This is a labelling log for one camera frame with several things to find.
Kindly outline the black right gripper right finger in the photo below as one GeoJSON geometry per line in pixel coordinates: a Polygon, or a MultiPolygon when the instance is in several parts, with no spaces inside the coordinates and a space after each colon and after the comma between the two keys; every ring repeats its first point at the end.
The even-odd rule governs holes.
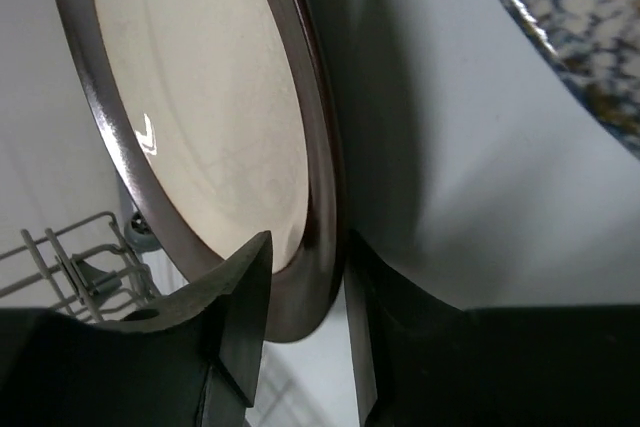
{"type": "Polygon", "coordinates": [[[363,426],[635,426],[635,305],[457,309],[357,233],[344,278],[363,426]]]}

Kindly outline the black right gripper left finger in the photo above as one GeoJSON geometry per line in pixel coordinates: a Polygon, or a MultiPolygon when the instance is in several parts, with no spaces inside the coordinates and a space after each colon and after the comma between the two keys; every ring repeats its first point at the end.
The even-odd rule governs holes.
{"type": "Polygon", "coordinates": [[[119,321],[1,313],[5,426],[242,426],[254,405],[272,237],[119,321]]]}

